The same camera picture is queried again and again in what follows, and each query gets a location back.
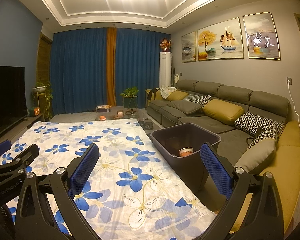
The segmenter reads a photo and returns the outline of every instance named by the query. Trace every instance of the television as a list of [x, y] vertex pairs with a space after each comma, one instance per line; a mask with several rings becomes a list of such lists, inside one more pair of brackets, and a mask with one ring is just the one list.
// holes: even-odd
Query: television
[[0, 66], [0, 135], [26, 116], [25, 68]]

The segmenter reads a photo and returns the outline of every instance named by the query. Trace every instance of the plant pot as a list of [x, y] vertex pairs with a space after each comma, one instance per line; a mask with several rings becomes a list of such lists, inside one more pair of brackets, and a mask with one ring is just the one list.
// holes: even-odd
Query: plant pot
[[46, 91], [47, 86], [36, 87], [32, 89], [33, 93], [44, 93]]
[[124, 108], [137, 108], [138, 103], [137, 103], [137, 97], [123, 97], [123, 107]]

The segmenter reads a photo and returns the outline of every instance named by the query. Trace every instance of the floral tablecloth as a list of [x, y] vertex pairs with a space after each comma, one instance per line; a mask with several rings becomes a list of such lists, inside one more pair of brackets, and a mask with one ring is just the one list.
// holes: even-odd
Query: floral tablecloth
[[[91, 143], [100, 157], [74, 202], [104, 240], [193, 239], [215, 218], [175, 174], [135, 119], [82, 123], [37, 122], [0, 159], [10, 162], [30, 146], [39, 156], [27, 168], [51, 174], [81, 156]], [[60, 230], [70, 233], [53, 195]], [[7, 203], [15, 217], [18, 198]]]

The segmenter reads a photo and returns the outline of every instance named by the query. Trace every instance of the tv stand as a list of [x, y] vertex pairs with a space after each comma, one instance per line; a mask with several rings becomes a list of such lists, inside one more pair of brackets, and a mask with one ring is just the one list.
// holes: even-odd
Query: tv stand
[[8, 131], [6, 131], [0, 137], [0, 143], [5, 140], [10, 140], [12, 144], [23, 135], [28, 129], [32, 127], [35, 122], [45, 122], [43, 114], [39, 114], [35, 117], [26, 117], [22, 121], [20, 121], [16, 126], [12, 127]]

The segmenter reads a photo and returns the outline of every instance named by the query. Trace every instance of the gray sofa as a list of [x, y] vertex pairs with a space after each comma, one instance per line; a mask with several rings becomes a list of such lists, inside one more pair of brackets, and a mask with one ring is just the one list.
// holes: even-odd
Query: gray sofa
[[[285, 122], [288, 115], [289, 100], [287, 98], [262, 91], [196, 80], [180, 80], [178, 89], [189, 94], [210, 95], [212, 99], [242, 106], [245, 112], [268, 117], [278, 122]], [[147, 107], [148, 114], [163, 127], [194, 123], [219, 134], [222, 140], [217, 152], [226, 157], [232, 165], [235, 165], [247, 150], [246, 138], [251, 137], [249, 134], [205, 116], [203, 113], [186, 115], [176, 108], [167, 106], [168, 103], [169, 101], [166, 100], [152, 100]]]

